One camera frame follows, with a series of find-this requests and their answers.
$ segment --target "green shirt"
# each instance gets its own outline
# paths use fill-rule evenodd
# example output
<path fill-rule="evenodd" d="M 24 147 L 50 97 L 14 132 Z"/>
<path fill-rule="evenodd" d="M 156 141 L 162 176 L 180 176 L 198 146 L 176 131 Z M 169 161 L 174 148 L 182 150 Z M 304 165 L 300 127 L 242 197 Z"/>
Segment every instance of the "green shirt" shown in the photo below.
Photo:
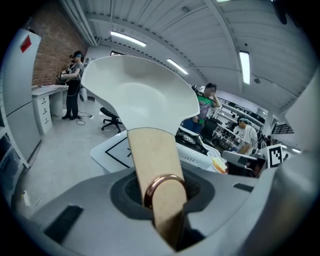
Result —
<path fill-rule="evenodd" d="M 198 124 L 203 124 L 205 122 L 205 120 L 207 119 L 207 114 L 209 111 L 209 108 L 213 105 L 213 101 L 212 99 L 203 97 L 198 95 L 197 96 L 198 101 L 199 101 L 199 107 L 200 107 L 200 114 L 198 114 Z"/>

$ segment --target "white cabinet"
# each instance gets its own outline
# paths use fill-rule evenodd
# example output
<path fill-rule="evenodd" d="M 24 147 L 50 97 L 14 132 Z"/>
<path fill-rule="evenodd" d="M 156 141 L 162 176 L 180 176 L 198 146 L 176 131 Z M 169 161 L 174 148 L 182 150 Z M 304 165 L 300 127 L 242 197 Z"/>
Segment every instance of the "white cabinet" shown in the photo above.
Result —
<path fill-rule="evenodd" d="M 34 97 L 32 101 L 36 124 L 41 135 L 44 135 L 52 127 L 49 96 Z"/>

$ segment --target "ceiling light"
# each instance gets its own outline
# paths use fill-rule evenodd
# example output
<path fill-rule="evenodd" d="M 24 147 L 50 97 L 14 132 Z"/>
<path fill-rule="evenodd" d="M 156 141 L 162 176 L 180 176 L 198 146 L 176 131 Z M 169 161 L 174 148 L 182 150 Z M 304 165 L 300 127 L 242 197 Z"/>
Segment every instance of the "ceiling light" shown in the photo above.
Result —
<path fill-rule="evenodd" d="M 167 59 L 166 61 L 174 65 L 177 69 L 182 71 L 185 75 L 188 75 L 188 72 L 185 71 L 182 67 L 180 67 L 177 63 L 175 63 L 172 59 Z"/>
<path fill-rule="evenodd" d="M 249 52 L 240 51 L 240 61 L 242 68 L 242 77 L 243 82 L 250 85 L 250 60 L 249 60 Z"/>
<path fill-rule="evenodd" d="M 126 39 L 128 41 L 131 41 L 137 45 L 140 45 L 142 47 L 145 47 L 147 44 L 144 43 L 144 42 L 141 42 L 133 37 L 130 37 L 128 35 L 125 35 L 125 34 L 121 34 L 121 33 L 118 33 L 118 32 L 115 32 L 115 31 L 111 31 L 111 36 L 115 36 L 115 37 L 118 37 L 118 38 L 123 38 L 123 39 Z"/>
<path fill-rule="evenodd" d="M 299 154 L 299 153 L 301 153 L 301 151 L 300 151 L 300 150 L 298 150 L 298 149 L 294 149 L 294 148 L 292 149 L 292 151 L 293 151 L 293 152 L 296 152 L 296 153 L 298 153 L 298 154 Z"/>

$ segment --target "copper ring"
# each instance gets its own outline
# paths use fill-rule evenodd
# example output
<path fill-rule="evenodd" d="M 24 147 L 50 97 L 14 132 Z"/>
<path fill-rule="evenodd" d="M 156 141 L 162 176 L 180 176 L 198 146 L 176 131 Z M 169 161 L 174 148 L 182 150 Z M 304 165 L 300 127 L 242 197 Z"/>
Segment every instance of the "copper ring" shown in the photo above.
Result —
<path fill-rule="evenodd" d="M 184 189 L 186 189 L 185 187 L 185 181 L 180 178 L 179 176 L 177 175 L 174 175 L 174 174 L 164 174 L 164 175 L 161 175 L 159 177 L 157 177 L 146 189 L 145 191 L 145 194 L 144 194 L 144 206 L 145 207 L 148 207 L 150 209 L 152 209 L 152 198 L 154 196 L 154 193 L 157 189 L 157 187 L 165 182 L 165 181 L 169 181 L 169 180 L 174 180 L 174 181 L 177 181 L 177 182 L 180 182 L 181 185 L 184 187 Z"/>

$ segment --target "concrete floor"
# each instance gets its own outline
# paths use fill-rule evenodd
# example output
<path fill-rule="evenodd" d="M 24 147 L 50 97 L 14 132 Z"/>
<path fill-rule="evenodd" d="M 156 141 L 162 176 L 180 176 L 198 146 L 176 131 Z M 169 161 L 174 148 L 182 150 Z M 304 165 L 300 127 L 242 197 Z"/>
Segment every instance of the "concrete floor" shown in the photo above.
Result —
<path fill-rule="evenodd" d="M 90 150 L 116 135 L 118 130 L 111 125 L 101 131 L 106 116 L 99 114 L 100 105 L 93 100 L 79 100 L 78 105 L 79 111 L 94 117 L 83 117 L 85 125 L 53 117 L 53 127 L 42 137 L 33 165 L 19 182 L 16 190 L 26 191 L 30 206 L 26 206 L 19 195 L 15 207 L 26 218 L 75 184 L 104 174 L 102 167 L 91 158 Z"/>

